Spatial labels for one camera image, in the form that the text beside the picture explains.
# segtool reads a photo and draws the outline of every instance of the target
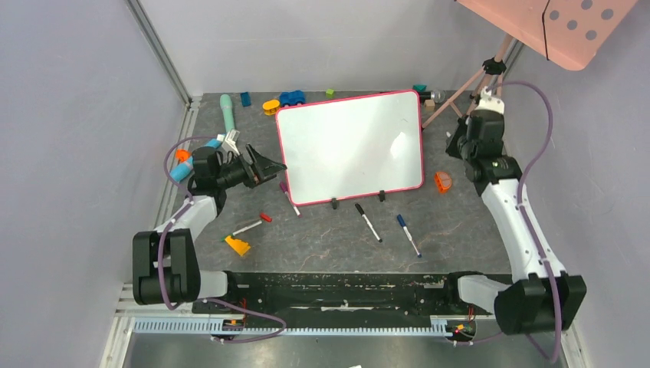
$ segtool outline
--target red marker cap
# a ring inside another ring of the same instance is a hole
[[[260,219],[263,219],[263,220],[265,220],[266,222],[271,222],[271,221],[273,221],[273,219],[272,219],[269,215],[267,215],[267,214],[265,214],[265,213],[263,213],[263,212],[260,212]]]

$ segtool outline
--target gray floor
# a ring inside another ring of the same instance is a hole
[[[351,97],[367,92],[336,92]],[[239,94],[232,94],[235,125],[241,131],[239,146],[246,143],[262,155],[281,160],[274,117],[263,114],[261,105],[277,98],[274,93],[251,94],[253,105],[242,107]],[[306,93],[307,102],[325,99],[323,92]],[[203,97],[194,135],[223,133],[219,94]],[[468,99],[458,100],[461,110]],[[422,120],[429,113],[422,111]],[[336,211],[329,204],[301,207],[295,214],[279,189],[279,179],[255,189],[244,186],[228,190],[228,201],[216,221],[196,241],[199,265],[206,270],[231,271],[365,271],[435,272],[475,270],[509,273],[510,265],[494,220],[464,175],[460,160],[445,155],[445,131],[452,131],[456,115],[447,109],[423,133],[425,184],[420,189],[391,193],[384,203],[376,196],[340,203]],[[453,187],[440,195],[433,183],[436,171],[453,178]],[[176,208],[182,198],[176,199]],[[384,242],[378,243],[353,203],[359,202]],[[240,257],[222,238],[255,219],[259,212],[273,218],[244,233],[251,250]],[[396,221],[401,213],[409,225],[423,257],[417,258]]]
[[[478,325],[478,338],[498,332],[494,321]],[[537,336],[550,351],[552,334]],[[276,337],[257,343],[220,345],[200,335],[134,334],[125,368],[528,368],[551,366],[524,336],[456,347],[432,337]],[[552,366],[566,366],[563,356]]]

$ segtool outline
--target gray wall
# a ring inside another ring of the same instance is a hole
[[[453,0],[141,0],[190,93],[457,89],[504,33]]]
[[[0,366],[97,366],[183,106],[123,0],[0,5]]]
[[[548,93],[553,142],[530,174],[529,194],[553,250],[582,274],[578,314],[594,366],[645,366],[650,357],[650,3],[641,1],[579,72],[527,49],[510,80]],[[504,90],[509,152],[530,161],[547,115],[532,91]]]

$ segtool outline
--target toy car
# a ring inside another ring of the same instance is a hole
[[[280,106],[296,106],[305,103],[304,93],[302,90],[295,90],[293,92],[282,92],[280,94]]]

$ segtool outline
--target orange toy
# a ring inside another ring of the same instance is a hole
[[[236,251],[237,254],[240,255],[241,257],[244,257],[246,252],[251,249],[250,245],[248,245],[246,241],[235,239],[230,235],[225,237],[225,242],[228,243],[228,245],[230,245],[230,248]]]
[[[185,149],[176,150],[176,158],[179,159],[179,161],[182,162],[182,163],[187,161],[187,159],[189,159],[190,156],[191,155],[190,155],[189,151],[187,151]]]
[[[266,101],[262,105],[262,109],[264,110],[265,114],[274,115],[275,112],[280,109],[280,101],[278,101],[278,100]]]
[[[445,194],[451,188],[451,176],[446,172],[438,171],[433,177],[435,186],[438,187],[440,194]]]

